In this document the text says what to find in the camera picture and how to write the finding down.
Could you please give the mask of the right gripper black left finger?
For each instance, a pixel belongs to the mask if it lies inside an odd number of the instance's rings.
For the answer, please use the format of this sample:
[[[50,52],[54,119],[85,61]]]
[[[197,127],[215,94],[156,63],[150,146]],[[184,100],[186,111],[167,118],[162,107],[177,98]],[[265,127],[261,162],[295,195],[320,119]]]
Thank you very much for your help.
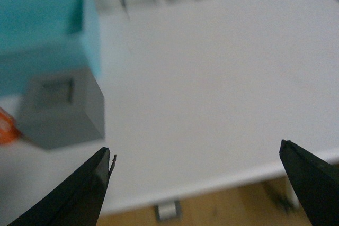
[[[96,225],[116,159],[99,149],[10,225]]]

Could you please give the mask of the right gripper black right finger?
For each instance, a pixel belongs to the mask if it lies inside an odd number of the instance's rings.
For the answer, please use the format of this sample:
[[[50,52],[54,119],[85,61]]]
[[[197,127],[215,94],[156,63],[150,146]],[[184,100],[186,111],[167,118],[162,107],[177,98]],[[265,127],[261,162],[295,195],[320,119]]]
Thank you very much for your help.
[[[290,140],[279,157],[292,188],[312,225],[338,225],[338,168]]]

